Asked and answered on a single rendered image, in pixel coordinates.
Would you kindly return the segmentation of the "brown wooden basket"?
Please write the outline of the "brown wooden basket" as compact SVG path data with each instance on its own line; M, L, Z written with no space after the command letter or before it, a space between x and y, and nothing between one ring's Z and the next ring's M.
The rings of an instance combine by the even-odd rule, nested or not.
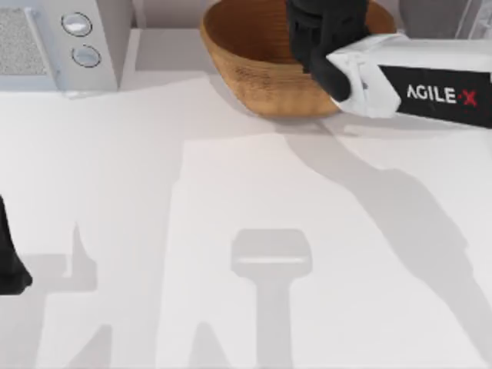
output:
M203 15L201 37L232 94L264 117L332 115L354 97L348 74L328 55L370 35L396 31L376 0L327 0L319 49L327 74L304 73L291 54L286 0L217 0Z

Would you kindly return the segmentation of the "grey cabinet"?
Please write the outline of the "grey cabinet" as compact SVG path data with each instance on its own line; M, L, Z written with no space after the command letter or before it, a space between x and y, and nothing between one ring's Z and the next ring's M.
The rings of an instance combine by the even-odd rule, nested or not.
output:
M492 40L492 0L400 0L411 38Z

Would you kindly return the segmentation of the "pale microwave oven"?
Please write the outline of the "pale microwave oven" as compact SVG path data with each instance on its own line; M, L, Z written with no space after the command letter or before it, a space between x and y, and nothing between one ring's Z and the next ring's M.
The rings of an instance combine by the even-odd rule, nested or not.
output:
M92 31L74 37L61 17L81 12ZM59 92L67 97L117 91L133 22L132 0L0 0L0 91ZM101 54L83 68L71 50L90 45Z

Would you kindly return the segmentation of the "round microwave knob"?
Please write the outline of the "round microwave knob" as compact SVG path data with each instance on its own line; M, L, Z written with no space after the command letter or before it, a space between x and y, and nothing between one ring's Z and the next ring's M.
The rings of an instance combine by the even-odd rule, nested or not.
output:
M72 12L61 17L61 26L66 33L74 37L86 37L92 31L91 19L81 13Z
M95 68L101 63L101 54L90 46L82 45L71 50L72 60L83 68Z

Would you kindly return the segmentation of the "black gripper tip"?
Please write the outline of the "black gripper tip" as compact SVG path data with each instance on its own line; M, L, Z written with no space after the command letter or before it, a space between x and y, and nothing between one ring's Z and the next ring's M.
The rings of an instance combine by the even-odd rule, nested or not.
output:
M20 295L33 278L15 250L5 202L0 195L0 296Z

